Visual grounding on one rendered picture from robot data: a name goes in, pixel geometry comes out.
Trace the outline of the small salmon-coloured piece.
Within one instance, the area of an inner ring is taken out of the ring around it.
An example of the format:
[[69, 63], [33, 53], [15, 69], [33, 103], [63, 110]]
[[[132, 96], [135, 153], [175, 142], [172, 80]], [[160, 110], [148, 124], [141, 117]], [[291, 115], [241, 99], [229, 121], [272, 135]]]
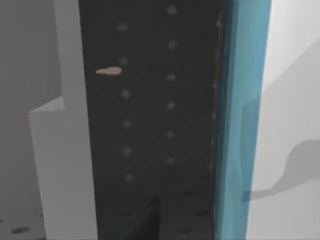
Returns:
[[101, 68], [96, 71], [97, 75], [117, 76], [122, 73], [122, 69], [118, 66], [111, 66], [107, 68]]

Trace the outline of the grey pierced panel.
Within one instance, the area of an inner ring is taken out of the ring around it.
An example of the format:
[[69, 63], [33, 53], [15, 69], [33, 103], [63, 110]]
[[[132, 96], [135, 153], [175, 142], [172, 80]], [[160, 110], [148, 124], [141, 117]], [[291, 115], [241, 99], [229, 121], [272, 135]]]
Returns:
[[42, 213], [0, 211], [0, 240], [47, 240]]

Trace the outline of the light blue rack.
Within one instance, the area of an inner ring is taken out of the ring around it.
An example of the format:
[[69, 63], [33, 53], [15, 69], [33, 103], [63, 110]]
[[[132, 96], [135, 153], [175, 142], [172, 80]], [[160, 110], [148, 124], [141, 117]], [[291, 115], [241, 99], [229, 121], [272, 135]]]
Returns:
[[272, 0], [226, 0], [214, 240], [246, 240]]

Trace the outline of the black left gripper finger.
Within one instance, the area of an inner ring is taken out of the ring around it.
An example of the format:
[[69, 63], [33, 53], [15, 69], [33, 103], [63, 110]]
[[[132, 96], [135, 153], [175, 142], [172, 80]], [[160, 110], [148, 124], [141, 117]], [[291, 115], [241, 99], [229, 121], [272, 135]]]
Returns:
[[152, 197], [134, 212], [122, 214], [125, 220], [113, 240], [160, 240], [161, 207], [160, 198]]

